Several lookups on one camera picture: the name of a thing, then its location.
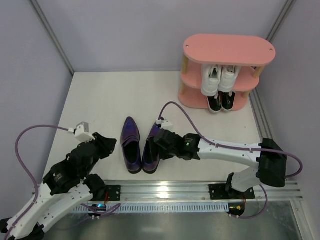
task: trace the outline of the pink shoe rack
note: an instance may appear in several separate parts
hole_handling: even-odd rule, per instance
[[[242,66],[232,89],[235,98],[231,109],[240,110],[248,102],[250,92],[258,85],[260,74],[275,56],[274,46],[257,36],[190,36],[183,44],[179,100],[189,108],[208,109],[207,97],[201,93],[201,64]]]

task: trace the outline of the black mounting bracket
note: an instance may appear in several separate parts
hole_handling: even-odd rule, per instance
[[[107,185],[105,193],[108,192],[108,200],[118,202],[121,199],[121,185]]]
[[[255,199],[255,192],[254,189],[251,187],[247,191],[243,192],[243,195],[233,195],[232,197],[226,191],[226,183],[219,183],[219,184],[209,184],[209,194],[211,200],[231,200],[231,199],[239,199],[242,200],[244,197],[245,199]]]
[[[121,185],[106,185],[104,193],[92,201],[104,202],[108,193],[108,201],[119,202],[121,200]]]

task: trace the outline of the gray wall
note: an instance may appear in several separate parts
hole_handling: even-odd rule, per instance
[[[297,177],[320,228],[320,1],[298,0],[274,40],[276,57],[259,93],[274,135],[304,162]]]
[[[26,0],[0,1],[0,219],[31,198],[33,184],[19,165],[15,140],[25,128],[58,124],[72,77]],[[36,129],[20,155],[41,181],[55,132]]]
[[[187,37],[266,37],[284,2],[39,0],[76,72],[178,70]]]

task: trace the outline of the wooden rack leg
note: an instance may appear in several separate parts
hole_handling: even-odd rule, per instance
[[[249,97],[249,94],[251,93],[251,91],[245,91],[244,93],[242,93],[241,97],[243,97],[244,99],[246,99],[247,97]]]
[[[189,64],[189,58],[185,54],[183,54],[182,57],[182,69],[181,72],[182,74],[186,74],[188,71],[188,64]]]
[[[254,71],[253,77],[258,78],[262,74],[264,69],[265,69],[264,66],[258,66]]]
[[[180,94],[184,94],[185,93],[185,84],[184,84],[183,81],[180,81],[179,93]]]

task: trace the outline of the shoe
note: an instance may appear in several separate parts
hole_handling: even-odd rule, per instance
[[[215,96],[208,96],[208,106],[209,106],[209,111],[213,114],[216,114],[220,112],[221,110],[221,96],[219,92],[215,94]]]
[[[121,146],[124,162],[129,173],[137,174],[141,171],[140,133],[135,120],[127,117],[121,133]]]
[[[240,73],[241,66],[223,66],[218,90],[223,93],[231,92]]]
[[[159,131],[160,128],[154,124],[145,141],[145,147],[142,155],[142,169],[147,174],[154,174],[157,171],[160,162],[159,148],[154,142],[154,138]]]
[[[222,109],[225,112],[230,111],[234,107],[235,96],[236,93],[234,91],[222,93]]]
[[[221,65],[207,65],[201,66],[201,93],[207,97],[213,97],[218,92],[218,86],[221,79],[222,67]]]

